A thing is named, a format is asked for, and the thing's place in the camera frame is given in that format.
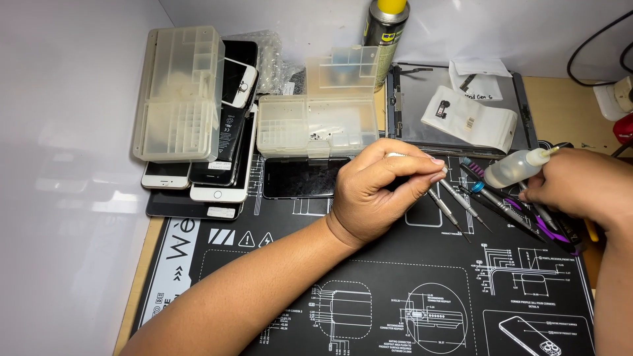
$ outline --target white iphone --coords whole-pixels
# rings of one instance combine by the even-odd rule
[[[224,58],[222,79],[222,103],[243,108],[253,90],[257,70],[252,65]]]
[[[148,162],[141,184],[145,188],[185,189],[189,182],[191,163]]]
[[[253,165],[253,149],[255,147],[255,132],[257,127],[257,105],[251,107],[250,117],[244,121],[244,141],[240,145],[237,155],[237,177],[233,186],[221,187],[209,184],[193,184],[189,191],[191,200],[213,201],[217,203],[242,203],[248,196],[248,183],[251,178]]]

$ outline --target wooden desk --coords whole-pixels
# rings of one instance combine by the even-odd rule
[[[578,86],[570,79],[524,77],[523,81],[539,139],[552,143],[569,141],[575,147],[582,147],[585,144],[587,149],[606,154],[612,153],[620,146],[611,131],[613,122],[607,121],[600,114],[598,102],[591,88]],[[384,89],[376,93],[375,101],[378,117],[384,117]],[[384,130],[384,125],[385,121],[379,120],[379,130]],[[628,149],[623,156],[633,156],[633,149]],[[130,336],[134,315],[141,299],[141,291],[162,224],[163,218],[157,217],[153,217],[149,223],[116,341],[115,356],[119,354]],[[583,255],[591,288],[595,288],[604,251],[604,241],[602,244],[596,244],[586,239],[586,242],[589,249]]]

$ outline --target warning triangle symbol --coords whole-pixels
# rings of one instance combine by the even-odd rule
[[[242,247],[255,247],[255,240],[253,240],[253,235],[251,235],[251,232],[246,231],[237,245]]]
[[[269,243],[273,242],[273,237],[270,235],[270,232],[266,233],[263,239],[261,239],[259,247],[266,246]]]

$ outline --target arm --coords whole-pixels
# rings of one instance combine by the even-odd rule
[[[388,152],[407,157],[383,159]],[[433,182],[443,161],[381,139],[339,172],[334,206],[312,225],[218,269],[145,323],[127,355],[237,355],[341,260],[385,233]],[[411,179],[389,192],[396,176]]]
[[[584,149],[562,149],[532,177],[522,200],[599,223],[608,237],[598,274],[598,355],[633,355],[633,167]]]

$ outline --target red object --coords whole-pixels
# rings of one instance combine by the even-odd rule
[[[633,113],[616,121],[613,125],[613,133],[622,144],[630,140],[633,137]]]

